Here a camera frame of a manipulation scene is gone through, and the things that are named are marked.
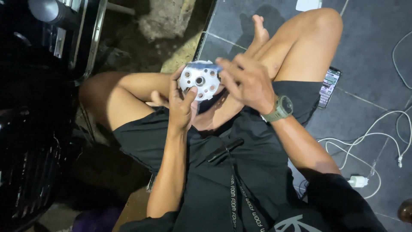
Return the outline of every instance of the white paper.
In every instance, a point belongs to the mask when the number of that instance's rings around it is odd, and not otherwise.
[[[308,11],[322,7],[322,0],[297,0],[296,10]]]

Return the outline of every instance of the smartphone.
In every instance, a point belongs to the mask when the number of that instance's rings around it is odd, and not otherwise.
[[[325,79],[323,80],[323,85],[320,90],[321,99],[319,100],[319,109],[326,109],[328,106],[330,97],[332,96],[333,90],[339,78],[342,76],[342,72],[339,69],[334,67],[329,67],[328,72],[326,73]]]

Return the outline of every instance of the gray tile floor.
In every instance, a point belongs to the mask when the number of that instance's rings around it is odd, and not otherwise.
[[[216,57],[232,59],[244,52],[253,39],[251,17],[265,17],[264,26],[273,35],[286,20],[297,15],[297,0],[217,0],[207,27],[198,59],[214,61]],[[341,12],[345,0],[323,0],[323,7]],[[344,30],[332,66],[343,75],[326,110],[317,110],[307,130],[317,139],[335,137],[351,140],[363,135],[372,123],[391,109],[403,110],[412,103],[412,90],[404,86],[392,63],[395,44],[412,30],[410,0],[349,0],[342,16]],[[396,62],[406,81],[412,85],[410,60],[412,36],[398,47]],[[371,132],[387,133],[406,148],[396,135],[392,114],[379,121]],[[409,136],[407,120],[400,121],[400,133]],[[379,220],[390,232],[411,231],[410,225],[398,220],[397,209],[412,197],[412,148],[405,153],[399,168],[395,143],[383,135],[371,135],[355,146],[351,153],[374,166],[382,178],[380,190],[367,201]],[[330,154],[339,166],[345,153],[330,146]],[[342,169],[345,177],[360,174],[370,179],[369,185],[357,189],[362,196],[371,195],[378,187],[376,172],[349,157]],[[304,178],[294,169],[294,185],[299,188]]]

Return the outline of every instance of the smartwatch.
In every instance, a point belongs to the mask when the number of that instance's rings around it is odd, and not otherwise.
[[[265,122],[274,122],[286,118],[293,112],[292,101],[287,96],[279,96],[275,102],[275,111],[269,114],[262,114],[261,117]]]

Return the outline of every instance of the brown bottle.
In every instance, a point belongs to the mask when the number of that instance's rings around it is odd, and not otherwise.
[[[412,199],[408,199],[400,205],[398,217],[401,221],[412,223]]]

